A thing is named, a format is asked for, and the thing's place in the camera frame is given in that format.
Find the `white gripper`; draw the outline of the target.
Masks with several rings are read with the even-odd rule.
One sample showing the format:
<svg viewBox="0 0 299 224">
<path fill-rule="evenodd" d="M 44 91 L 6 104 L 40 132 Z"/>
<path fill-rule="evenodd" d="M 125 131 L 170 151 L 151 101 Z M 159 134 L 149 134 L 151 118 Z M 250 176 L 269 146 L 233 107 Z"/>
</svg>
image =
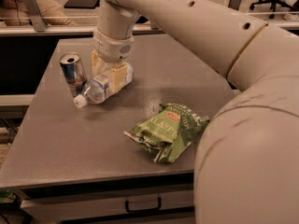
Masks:
<svg viewBox="0 0 299 224">
<path fill-rule="evenodd" d="M 131 54 L 133 43 L 132 36 L 119 40 L 103 35 L 98 29 L 93 32 L 92 74 L 108 75 L 113 92 L 120 91 L 125 84 L 128 63 L 120 61 Z"/>
</svg>

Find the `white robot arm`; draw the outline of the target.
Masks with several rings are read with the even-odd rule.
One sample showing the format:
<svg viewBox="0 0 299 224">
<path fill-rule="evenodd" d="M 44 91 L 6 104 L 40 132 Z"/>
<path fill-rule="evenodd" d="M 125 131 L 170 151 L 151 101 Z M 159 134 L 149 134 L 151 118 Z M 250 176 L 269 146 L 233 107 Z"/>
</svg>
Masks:
<svg viewBox="0 0 299 224">
<path fill-rule="evenodd" d="M 299 37 L 208 0 L 105 0 L 162 28 L 239 89 L 194 164 L 196 224 L 299 224 Z"/>
</svg>

